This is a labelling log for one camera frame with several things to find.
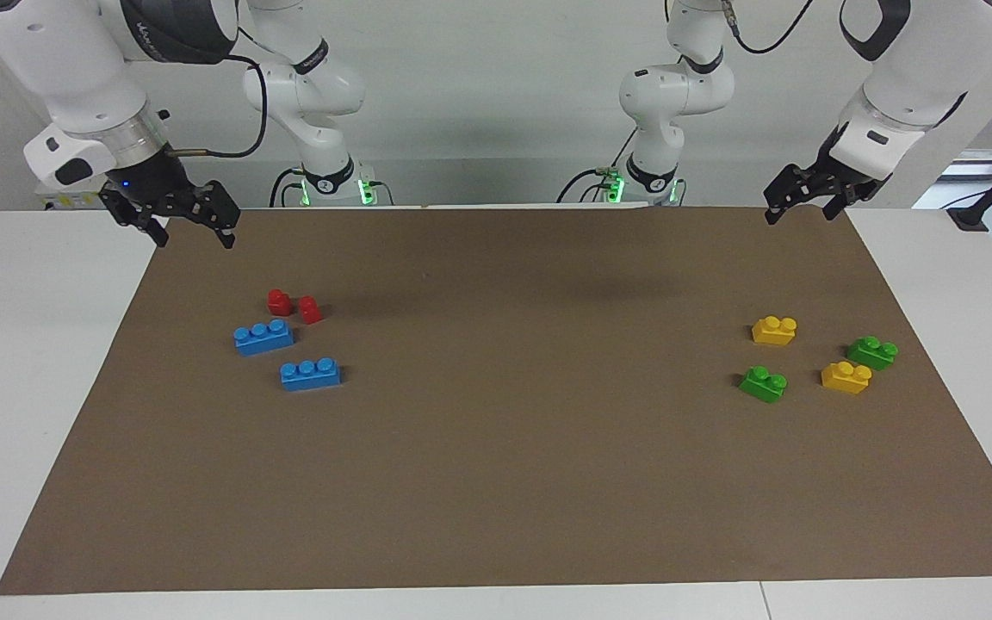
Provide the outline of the blue three-stud toy brick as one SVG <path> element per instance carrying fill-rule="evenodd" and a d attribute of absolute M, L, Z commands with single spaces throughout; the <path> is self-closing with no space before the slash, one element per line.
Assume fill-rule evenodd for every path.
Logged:
<path fill-rule="evenodd" d="M 299 363 L 283 363 L 280 384 L 288 392 L 314 391 L 342 384 L 341 366 L 333 357 L 308 358 Z"/>
<path fill-rule="evenodd" d="M 295 335 L 287 320 L 275 318 L 269 322 L 236 328 L 232 333 L 232 341 L 233 348 L 240 356 L 252 357 L 295 345 Z"/>

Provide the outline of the green two-stud toy brick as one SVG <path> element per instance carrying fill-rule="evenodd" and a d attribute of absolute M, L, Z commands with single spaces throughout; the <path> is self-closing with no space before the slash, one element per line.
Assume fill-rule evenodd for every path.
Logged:
<path fill-rule="evenodd" d="M 783 398 L 788 385 L 786 376 L 772 373 L 763 365 L 754 365 L 741 377 L 739 389 L 756 400 L 771 404 Z"/>
<path fill-rule="evenodd" d="M 874 335 L 865 335 L 847 346 L 844 357 L 847 361 L 866 368 L 885 370 L 893 364 L 898 354 L 899 349 L 893 342 L 884 342 Z"/>

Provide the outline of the white power strip box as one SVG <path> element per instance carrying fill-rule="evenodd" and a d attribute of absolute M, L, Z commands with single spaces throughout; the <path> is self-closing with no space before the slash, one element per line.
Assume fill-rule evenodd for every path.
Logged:
<path fill-rule="evenodd" d="M 43 211 L 79 211 L 79 209 L 104 209 L 105 204 L 95 191 L 52 192 L 39 191 L 34 193 L 38 205 Z"/>

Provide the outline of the brown table mat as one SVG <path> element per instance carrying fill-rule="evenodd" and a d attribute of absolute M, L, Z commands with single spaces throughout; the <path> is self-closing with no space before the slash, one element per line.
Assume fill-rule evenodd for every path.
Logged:
<path fill-rule="evenodd" d="M 991 463 L 846 216 L 263 209 L 231 251 L 168 228 L 0 595 L 992 574 Z M 765 315 L 795 340 L 755 343 Z M 236 352 L 275 318 L 295 345 Z M 824 388 L 865 335 L 893 364 Z M 341 385 L 282 388 L 321 357 Z M 754 365 L 778 403 L 740 391 Z"/>

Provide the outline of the yellow two-stud toy brick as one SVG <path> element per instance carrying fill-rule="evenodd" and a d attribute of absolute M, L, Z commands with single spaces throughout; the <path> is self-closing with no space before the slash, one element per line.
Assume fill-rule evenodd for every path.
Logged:
<path fill-rule="evenodd" d="M 792 317 L 765 315 L 752 326 L 752 340 L 759 344 L 785 346 L 795 340 L 797 329 L 798 323 Z"/>
<path fill-rule="evenodd" d="M 849 361 L 830 363 L 820 373 L 824 388 L 846 394 L 859 394 L 871 383 L 873 369 Z"/>

